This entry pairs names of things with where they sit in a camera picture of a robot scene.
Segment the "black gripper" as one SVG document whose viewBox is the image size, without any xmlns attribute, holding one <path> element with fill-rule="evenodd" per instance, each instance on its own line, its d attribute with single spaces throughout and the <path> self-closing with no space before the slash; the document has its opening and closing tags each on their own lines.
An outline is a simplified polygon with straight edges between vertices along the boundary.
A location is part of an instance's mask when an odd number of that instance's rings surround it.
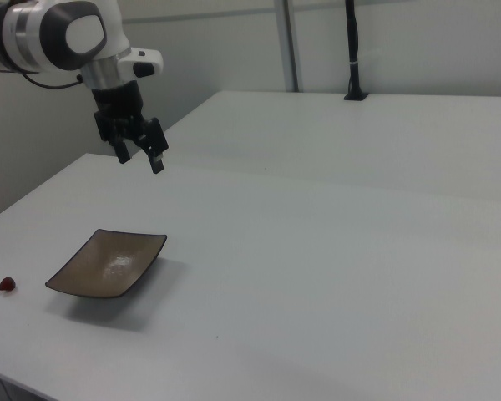
<svg viewBox="0 0 501 401">
<path fill-rule="evenodd" d="M 112 89 L 93 90 L 98 111 L 95 121 L 102 141 L 114 145 L 120 164 L 130 160 L 128 139 L 145 152 L 154 174 L 164 169 L 163 153 L 169 148 L 160 122 L 145 119 L 142 115 L 144 102 L 136 80 Z"/>
</svg>

